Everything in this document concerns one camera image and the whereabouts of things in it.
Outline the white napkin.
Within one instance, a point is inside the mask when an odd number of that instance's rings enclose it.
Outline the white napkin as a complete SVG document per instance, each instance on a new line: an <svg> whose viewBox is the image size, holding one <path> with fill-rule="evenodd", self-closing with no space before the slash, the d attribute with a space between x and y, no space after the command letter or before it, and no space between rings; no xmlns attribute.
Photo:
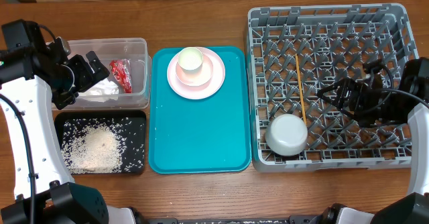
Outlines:
<svg viewBox="0 0 429 224"><path fill-rule="evenodd" d="M109 79L106 78L98 82L89 90L83 93L79 93L78 98L84 99L86 101L100 102L100 103L103 103L109 100L116 101L119 98L119 87L115 82L110 81Z"/></svg>

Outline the red snack wrapper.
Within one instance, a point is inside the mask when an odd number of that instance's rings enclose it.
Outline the red snack wrapper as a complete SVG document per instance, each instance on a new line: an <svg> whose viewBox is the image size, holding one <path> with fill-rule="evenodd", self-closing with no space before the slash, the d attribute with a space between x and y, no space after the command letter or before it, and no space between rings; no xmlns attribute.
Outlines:
<svg viewBox="0 0 429 224"><path fill-rule="evenodd" d="M128 59L112 60L109 64L115 80L121 85L125 93L132 93L131 65Z"/></svg>

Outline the wooden chopstick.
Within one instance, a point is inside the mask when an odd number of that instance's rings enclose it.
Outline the wooden chopstick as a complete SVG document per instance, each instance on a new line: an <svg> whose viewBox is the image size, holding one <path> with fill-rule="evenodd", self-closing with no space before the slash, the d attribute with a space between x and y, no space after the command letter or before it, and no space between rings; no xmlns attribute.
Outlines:
<svg viewBox="0 0 429 224"><path fill-rule="evenodd" d="M306 121L306 110L304 106L304 91L302 88L302 81L301 81L301 72L300 72L300 64L298 60L298 54L295 54L295 61L296 61L296 74L298 79L298 89L299 89L299 95L300 95L300 105L301 105L301 112L302 112L302 120L304 122L304 125L307 125Z"/></svg>

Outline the grey bowl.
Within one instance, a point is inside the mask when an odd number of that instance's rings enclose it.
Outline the grey bowl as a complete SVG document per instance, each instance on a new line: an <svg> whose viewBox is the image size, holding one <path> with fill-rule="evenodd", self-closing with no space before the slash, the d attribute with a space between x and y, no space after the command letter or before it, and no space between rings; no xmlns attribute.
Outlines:
<svg viewBox="0 0 429 224"><path fill-rule="evenodd" d="M306 148L308 129L303 120L292 114L277 116L265 132L271 151L281 156L295 156Z"/></svg>

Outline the pale green cup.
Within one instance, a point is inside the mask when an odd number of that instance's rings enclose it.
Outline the pale green cup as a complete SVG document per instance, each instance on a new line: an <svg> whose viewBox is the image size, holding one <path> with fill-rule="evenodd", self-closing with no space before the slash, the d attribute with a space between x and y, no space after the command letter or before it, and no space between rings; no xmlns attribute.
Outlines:
<svg viewBox="0 0 429 224"><path fill-rule="evenodd" d="M186 47L178 54L178 64L180 68L187 73L196 73L200 70L204 56L202 52L195 47Z"/></svg>

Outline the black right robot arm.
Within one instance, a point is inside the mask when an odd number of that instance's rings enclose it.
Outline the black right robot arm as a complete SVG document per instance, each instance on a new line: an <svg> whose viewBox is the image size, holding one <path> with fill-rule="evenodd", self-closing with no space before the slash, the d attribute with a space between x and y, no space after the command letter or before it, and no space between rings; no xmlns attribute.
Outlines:
<svg viewBox="0 0 429 224"><path fill-rule="evenodd" d="M412 142L412 172L408 194L375 214L335 203L313 223L428 222L428 59L405 63L398 87L383 87L379 72L393 74L382 59L363 64L368 79L345 78L320 89L317 97L355 120L360 127L408 124Z"/></svg>

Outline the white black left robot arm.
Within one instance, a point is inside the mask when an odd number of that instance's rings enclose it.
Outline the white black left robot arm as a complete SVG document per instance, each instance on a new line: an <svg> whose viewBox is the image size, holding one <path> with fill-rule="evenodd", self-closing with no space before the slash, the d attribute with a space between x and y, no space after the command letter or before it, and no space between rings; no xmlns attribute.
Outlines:
<svg viewBox="0 0 429 224"><path fill-rule="evenodd" d="M143 223L132 207L106 204L101 193L75 183L60 151L52 109L107 78L94 52L72 55L68 43L46 42L47 27L19 19L1 28L1 108L15 166L15 201L2 208L4 223Z"/></svg>

